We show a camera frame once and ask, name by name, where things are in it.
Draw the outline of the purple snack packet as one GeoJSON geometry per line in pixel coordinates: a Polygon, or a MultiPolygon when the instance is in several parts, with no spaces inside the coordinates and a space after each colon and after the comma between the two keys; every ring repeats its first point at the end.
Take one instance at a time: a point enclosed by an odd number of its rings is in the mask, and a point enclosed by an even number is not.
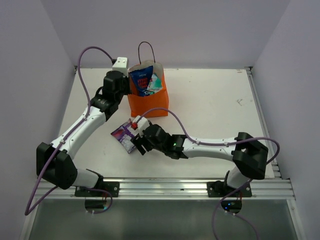
{"type": "Polygon", "coordinates": [[[132,139],[138,134],[138,131],[132,128],[132,120],[129,118],[125,123],[115,129],[111,135],[124,147],[128,154],[135,150],[132,139]]]}

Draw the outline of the blue Burts chip bag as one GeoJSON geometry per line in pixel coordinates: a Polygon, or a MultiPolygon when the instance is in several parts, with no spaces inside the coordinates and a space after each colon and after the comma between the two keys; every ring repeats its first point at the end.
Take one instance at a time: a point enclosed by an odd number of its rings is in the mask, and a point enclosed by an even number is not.
{"type": "Polygon", "coordinates": [[[137,90],[139,97],[152,95],[154,92],[148,89],[150,80],[153,75],[153,66],[137,69],[129,73],[137,90]]]}

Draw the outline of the orange paper bag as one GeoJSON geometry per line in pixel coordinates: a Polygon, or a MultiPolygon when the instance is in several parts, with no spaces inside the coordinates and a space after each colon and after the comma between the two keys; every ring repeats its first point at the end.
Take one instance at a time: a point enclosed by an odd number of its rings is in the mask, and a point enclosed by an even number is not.
{"type": "Polygon", "coordinates": [[[128,102],[131,110],[131,116],[136,117],[138,115],[142,115],[146,113],[146,117],[164,117],[167,116],[168,113],[164,110],[156,110],[156,108],[165,108],[169,107],[169,95],[165,81],[165,73],[163,65],[157,62],[155,59],[152,60],[141,60],[141,55],[138,55],[139,64],[132,66],[129,70],[129,79],[130,79],[130,87],[131,94],[128,95],[128,102]],[[135,70],[140,70],[143,68],[147,68],[149,66],[153,66],[153,74],[156,74],[162,81],[162,90],[157,93],[151,94],[149,96],[138,96],[137,89],[133,83],[132,78],[130,77],[130,72],[135,70]]]}

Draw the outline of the teal snack packet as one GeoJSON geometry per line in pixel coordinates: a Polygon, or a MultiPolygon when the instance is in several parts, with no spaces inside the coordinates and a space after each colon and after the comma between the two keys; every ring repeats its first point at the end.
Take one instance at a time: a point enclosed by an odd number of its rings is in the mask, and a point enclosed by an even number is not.
{"type": "Polygon", "coordinates": [[[153,95],[162,89],[162,80],[155,73],[153,73],[147,86],[146,92],[149,95],[153,95]]]}

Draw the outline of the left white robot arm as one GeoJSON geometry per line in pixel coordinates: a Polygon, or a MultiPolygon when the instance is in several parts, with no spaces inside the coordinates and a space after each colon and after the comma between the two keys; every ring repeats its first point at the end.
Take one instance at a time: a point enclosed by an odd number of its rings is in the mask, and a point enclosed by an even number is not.
{"type": "Polygon", "coordinates": [[[51,143],[42,142],[37,147],[37,176],[63,190],[85,187],[92,196],[101,195],[104,190],[102,176],[76,168],[73,159],[86,140],[118,110],[123,96],[130,93],[129,77],[117,70],[108,71],[102,87],[78,120],[51,143]]]}

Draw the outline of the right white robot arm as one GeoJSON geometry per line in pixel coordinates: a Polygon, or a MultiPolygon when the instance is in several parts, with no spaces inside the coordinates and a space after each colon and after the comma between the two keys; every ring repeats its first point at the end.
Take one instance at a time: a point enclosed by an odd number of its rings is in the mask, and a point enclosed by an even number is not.
{"type": "Polygon", "coordinates": [[[235,138],[191,140],[185,134],[169,134],[157,124],[150,124],[132,140],[133,145],[144,155],[157,150],[171,159],[213,158],[233,162],[223,183],[223,192],[235,196],[249,180],[263,180],[266,174],[269,149],[246,132],[235,138]]]}

